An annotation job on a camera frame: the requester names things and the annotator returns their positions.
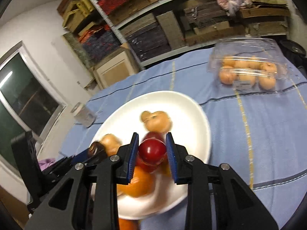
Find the black bag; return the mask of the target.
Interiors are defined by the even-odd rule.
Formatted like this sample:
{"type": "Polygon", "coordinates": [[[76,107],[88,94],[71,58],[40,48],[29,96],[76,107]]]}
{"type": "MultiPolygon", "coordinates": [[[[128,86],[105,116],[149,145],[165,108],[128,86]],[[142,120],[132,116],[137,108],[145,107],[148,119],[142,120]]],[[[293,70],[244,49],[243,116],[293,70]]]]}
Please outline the black bag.
{"type": "Polygon", "coordinates": [[[289,39],[282,39],[279,41],[279,47],[294,66],[306,70],[306,50],[301,45],[289,39]]]}

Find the purple cloth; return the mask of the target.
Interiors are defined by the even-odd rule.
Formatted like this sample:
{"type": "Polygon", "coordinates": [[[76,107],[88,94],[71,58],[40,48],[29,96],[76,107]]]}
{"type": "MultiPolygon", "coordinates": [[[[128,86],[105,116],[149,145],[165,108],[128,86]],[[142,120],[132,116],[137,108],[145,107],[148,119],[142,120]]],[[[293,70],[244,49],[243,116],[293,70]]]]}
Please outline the purple cloth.
{"type": "Polygon", "coordinates": [[[38,161],[39,167],[41,171],[47,169],[51,165],[53,165],[56,162],[55,158],[46,158],[43,160],[38,161]]]}

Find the dark mangosteen back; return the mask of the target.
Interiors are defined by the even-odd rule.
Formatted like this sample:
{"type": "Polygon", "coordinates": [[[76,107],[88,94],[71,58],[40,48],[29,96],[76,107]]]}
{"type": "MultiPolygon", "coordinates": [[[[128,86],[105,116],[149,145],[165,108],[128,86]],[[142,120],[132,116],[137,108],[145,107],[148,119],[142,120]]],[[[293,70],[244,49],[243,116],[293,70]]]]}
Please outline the dark mangosteen back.
{"type": "Polygon", "coordinates": [[[92,142],[87,150],[87,153],[89,157],[93,157],[95,155],[97,155],[100,159],[105,159],[108,157],[105,146],[98,141],[92,142]]]}

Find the orange mandarin back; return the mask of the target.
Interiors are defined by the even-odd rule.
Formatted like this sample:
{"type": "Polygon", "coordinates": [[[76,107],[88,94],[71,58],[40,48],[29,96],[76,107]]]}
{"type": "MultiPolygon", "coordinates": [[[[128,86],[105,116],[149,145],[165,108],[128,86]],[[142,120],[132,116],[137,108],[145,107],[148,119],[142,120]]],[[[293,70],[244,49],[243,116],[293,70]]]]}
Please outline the orange mandarin back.
{"type": "Polygon", "coordinates": [[[120,230],[139,230],[138,221],[119,219],[120,230]]]}

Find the pink crumpled cloth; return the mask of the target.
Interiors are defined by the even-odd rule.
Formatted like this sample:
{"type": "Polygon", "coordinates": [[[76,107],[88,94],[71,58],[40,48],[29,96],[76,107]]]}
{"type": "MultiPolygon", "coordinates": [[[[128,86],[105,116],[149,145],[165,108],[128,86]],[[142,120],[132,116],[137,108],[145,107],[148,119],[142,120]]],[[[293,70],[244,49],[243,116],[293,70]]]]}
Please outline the pink crumpled cloth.
{"type": "Polygon", "coordinates": [[[240,9],[252,7],[252,0],[216,0],[229,17],[234,17],[240,9]]]}

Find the framed picture cardboard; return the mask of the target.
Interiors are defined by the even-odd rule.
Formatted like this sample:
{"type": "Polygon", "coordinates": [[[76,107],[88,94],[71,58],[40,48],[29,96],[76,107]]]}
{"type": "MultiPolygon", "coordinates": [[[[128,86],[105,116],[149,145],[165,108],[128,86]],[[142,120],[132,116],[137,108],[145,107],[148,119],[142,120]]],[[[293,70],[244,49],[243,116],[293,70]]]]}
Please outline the framed picture cardboard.
{"type": "Polygon", "coordinates": [[[100,89],[105,89],[129,76],[137,74],[139,67],[131,51],[124,47],[106,56],[92,67],[95,80],[100,89]]]}

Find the yellow-orange persimmon tomato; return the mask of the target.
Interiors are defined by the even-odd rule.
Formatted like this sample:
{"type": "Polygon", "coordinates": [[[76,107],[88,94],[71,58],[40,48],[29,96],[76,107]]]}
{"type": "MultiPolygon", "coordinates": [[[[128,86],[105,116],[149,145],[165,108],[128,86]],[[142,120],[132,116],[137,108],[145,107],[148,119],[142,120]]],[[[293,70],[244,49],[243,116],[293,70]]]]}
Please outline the yellow-orange persimmon tomato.
{"type": "Polygon", "coordinates": [[[171,177],[171,170],[167,161],[164,161],[160,164],[159,172],[165,177],[171,177]]]}

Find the orange mandarin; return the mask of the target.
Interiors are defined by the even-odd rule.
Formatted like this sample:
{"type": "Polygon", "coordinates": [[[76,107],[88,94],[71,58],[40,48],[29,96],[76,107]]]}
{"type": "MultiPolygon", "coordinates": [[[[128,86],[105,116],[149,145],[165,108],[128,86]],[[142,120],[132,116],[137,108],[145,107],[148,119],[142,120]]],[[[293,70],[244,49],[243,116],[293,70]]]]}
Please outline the orange mandarin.
{"type": "Polygon", "coordinates": [[[138,221],[119,219],[120,230],[139,230],[138,221]]]}
{"type": "Polygon", "coordinates": [[[117,185],[118,195],[127,195],[133,198],[143,197],[151,194],[155,188],[155,176],[135,167],[133,178],[128,185],[117,185]]]}

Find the blue checked tablecloth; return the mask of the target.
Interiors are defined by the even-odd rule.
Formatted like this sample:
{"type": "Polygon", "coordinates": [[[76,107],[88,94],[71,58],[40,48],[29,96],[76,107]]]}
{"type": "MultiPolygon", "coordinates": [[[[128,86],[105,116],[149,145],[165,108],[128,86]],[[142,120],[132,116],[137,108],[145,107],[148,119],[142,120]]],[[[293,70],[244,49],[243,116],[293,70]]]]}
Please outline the blue checked tablecloth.
{"type": "Polygon", "coordinates": [[[235,95],[208,71],[211,49],[162,62],[102,90],[88,101],[95,123],[74,124],[60,156],[86,149],[102,123],[131,99],[158,90],[193,98],[206,113],[212,136],[210,164],[228,163],[283,227],[306,194],[306,78],[288,63],[289,79],[275,92],[235,95]]]}

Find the pale pepino melon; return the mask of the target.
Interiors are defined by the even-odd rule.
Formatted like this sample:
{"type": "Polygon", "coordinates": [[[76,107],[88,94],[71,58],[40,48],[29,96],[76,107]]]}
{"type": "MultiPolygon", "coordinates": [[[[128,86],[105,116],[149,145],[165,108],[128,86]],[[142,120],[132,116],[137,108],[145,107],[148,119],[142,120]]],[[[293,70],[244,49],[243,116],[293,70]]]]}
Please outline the pale pepino melon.
{"type": "Polygon", "coordinates": [[[151,113],[146,122],[142,122],[147,131],[156,131],[162,134],[169,132],[172,128],[172,121],[169,115],[164,111],[151,113]]]}

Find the white oval plate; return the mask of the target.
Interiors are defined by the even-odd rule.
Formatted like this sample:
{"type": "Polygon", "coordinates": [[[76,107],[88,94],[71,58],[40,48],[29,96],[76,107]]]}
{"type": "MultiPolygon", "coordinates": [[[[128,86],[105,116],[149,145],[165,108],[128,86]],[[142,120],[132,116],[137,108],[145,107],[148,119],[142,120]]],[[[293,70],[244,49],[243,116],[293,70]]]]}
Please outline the white oval plate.
{"type": "Polygon", "coordinates": [[[106,144],[108,155],[139,135],[136,168],[129,185],[118,186],[120,218],[140,220],[164,213],[187,196],[186,185],[172,180],[166,134],[188,154],[207,163],[211,152],[209,121],[200,105],[174,91],[156,91],[120,106],[100,126],[93,141],[106,144]]]}

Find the dark plum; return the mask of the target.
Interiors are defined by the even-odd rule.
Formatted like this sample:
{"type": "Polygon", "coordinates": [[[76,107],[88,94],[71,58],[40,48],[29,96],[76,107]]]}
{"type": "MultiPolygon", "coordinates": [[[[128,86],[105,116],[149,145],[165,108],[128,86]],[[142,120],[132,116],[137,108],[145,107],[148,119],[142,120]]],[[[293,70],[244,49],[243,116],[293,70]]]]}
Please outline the dark plum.
{"type": "Polygon", "coordinates": [[[143,141],[147,139],[157,139],[159,141],[165,142],[164,134],[161,134],[160,132],[156,131],[149,131],[148,133],[146,133],[146,135],[143,137],[143,141]]]}

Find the small tan round fruit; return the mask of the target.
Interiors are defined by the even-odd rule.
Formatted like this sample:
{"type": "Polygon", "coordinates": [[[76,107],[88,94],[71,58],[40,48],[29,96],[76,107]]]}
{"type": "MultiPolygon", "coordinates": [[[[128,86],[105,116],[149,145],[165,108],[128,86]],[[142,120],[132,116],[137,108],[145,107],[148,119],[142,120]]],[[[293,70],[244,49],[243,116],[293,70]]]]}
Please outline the small tan round fruit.
{"type": "Polygon", "coordinates": [[[140,115],[140,120],[141,120],[142,122],[146,122],[146,121],[150,118],[150,116],[151,116],[151,112],[149,112],[149,111],[143,111],[143,112],[141,113],[141,115],[140,115]]]}

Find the striped pepino melon front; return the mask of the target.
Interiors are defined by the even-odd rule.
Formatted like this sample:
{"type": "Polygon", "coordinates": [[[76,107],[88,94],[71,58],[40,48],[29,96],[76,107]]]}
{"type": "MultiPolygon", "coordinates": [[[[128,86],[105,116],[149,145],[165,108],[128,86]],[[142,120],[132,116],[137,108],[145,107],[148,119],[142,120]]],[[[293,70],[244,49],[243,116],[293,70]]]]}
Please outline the striped pepino melon front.
{"type": "Polygon", "coordinates": [[[121,140],[111,133],[104,135],[99,142],[105,147],[108,156],[115,155],[122,146],[121,140]]]}

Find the metal storage shelf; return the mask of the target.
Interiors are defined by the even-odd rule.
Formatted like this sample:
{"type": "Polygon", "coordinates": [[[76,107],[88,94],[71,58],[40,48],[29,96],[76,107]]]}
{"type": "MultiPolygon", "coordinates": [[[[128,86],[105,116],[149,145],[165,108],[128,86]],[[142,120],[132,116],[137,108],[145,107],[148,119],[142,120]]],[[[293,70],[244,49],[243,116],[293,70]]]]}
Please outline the metal storage shelf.
{"type": "Polygon", "coordinates": [[[91,27],[81,43],[100,62],[119,42],[145,67],[231,36],[287,35],[285,0],[252,0],[229,17],[216,0],[88,0],[103,25],[91,27]]]}

